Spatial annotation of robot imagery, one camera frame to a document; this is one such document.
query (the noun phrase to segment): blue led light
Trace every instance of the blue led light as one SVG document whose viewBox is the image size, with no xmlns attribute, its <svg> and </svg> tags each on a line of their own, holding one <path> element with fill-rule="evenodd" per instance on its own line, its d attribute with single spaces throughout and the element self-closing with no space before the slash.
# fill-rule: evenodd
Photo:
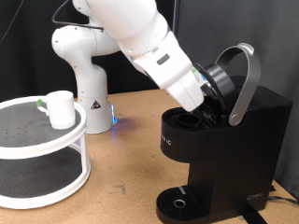
<svg viewBox="0 0 299 224">
<path fill-rule="evenodd" d="M 206 81 L 206 78 L 205 78 L 205 76 L 204 76 L 203 74 L 200 74 L 200 75 L 202 75 L 202 78 L 204 79 L 204 81 Z"/>
<path fill-rule="evenodd" d="M 115 123 L 118 120 L 114 117 L 114 105 L 111 105 L 111 108 L 112 108 L 112 122 Z"/>
</svg>

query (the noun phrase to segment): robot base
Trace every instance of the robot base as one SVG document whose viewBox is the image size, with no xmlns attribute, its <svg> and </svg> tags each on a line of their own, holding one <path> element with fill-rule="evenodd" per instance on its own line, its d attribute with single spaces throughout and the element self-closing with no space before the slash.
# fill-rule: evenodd
<svg viewBox="0 0 299 224">
<path fill-rule="evenodd" d="M 88 128 L 86 133 L 104 133 L 112 128 L 116 121 L 112 115 L 112 104 L 107 95 L 94 98 L 78 98 L 78 103 L 84 108 L 87 115 Z"/>
</svg>

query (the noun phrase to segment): mug handle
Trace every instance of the mug handle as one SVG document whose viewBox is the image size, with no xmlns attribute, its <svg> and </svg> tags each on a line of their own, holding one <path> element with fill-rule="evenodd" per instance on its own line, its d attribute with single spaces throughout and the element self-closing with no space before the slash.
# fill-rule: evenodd
<svg viewBox="0 0 299 224">
<path fill-rule="evenodd" d="M 37 109 L 39 109 L 41 112 L 45 112 L 46 115 L 48 116 L 48 115 L 49 115 L 48 110 L 41 106 L 41 103 L 43 103 L 43 102 L 46 103 L 46 101 L 45 101 L 45 100 L 42 100 L 42 99 L 39 99 L 39 100 L 36 102 Z"/>
</svg>

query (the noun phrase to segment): round stand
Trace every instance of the round stand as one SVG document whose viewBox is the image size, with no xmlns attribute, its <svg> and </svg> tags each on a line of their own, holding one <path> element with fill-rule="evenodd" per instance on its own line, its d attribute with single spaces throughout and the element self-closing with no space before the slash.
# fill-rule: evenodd
<svg viewBox="0 0 299 224">
<path fill-rule="evenodd" d="M 55 130 L 36 108 L 43 97 L 0 104 L 0 206 L 28 209 L 59 202 L 90 174 L 84 109 L 75 103 L 76 124 Z"/>
</svg>

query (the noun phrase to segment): coffee maker handle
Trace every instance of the coffee maker handle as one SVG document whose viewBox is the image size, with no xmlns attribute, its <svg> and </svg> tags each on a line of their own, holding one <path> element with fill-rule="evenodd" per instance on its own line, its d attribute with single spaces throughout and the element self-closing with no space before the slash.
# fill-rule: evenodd
<svg viewBox="0 0 299 224">
<path fill-rule="evenodd" d="M 216 65 L 225 70 L 228 63 L 239 53 L 245 53 L 248 61 L 248 73 L 241 92 L 235 102 L 234 108 L 229 117 L 232 126 L 238 125 L 249 106 L 252 96 L 259 84 L 261 77 L 261 63 L 259 57 L 254 53 L 254 48 L 249 44 L 238 44 L 226 49 L 215 62 Z"/>
</svg>

